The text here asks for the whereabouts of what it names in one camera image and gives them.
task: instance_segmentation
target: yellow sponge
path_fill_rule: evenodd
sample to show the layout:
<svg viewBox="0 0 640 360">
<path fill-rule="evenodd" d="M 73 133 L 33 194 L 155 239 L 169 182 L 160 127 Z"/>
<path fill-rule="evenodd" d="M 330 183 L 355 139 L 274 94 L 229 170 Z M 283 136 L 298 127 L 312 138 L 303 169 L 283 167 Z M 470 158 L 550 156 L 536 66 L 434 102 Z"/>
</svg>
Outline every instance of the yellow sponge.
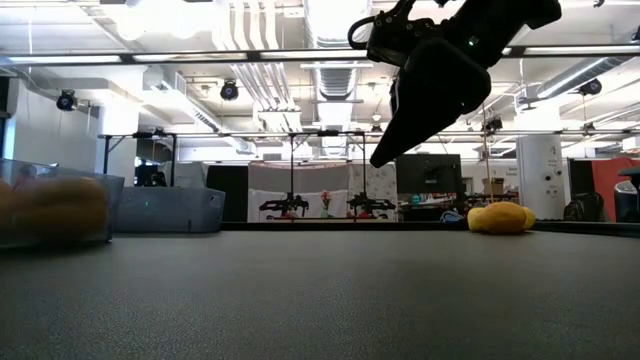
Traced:
<svg viewBox="0 0 640 360">
<path fill-rule="evenodd" d="M 473 232 L 489 234 L 518 234 L 531 229 L 533 212 L 511 202 L 497 202 L 485 208 L 472 209 L 467 220 Z"/>
</svg>

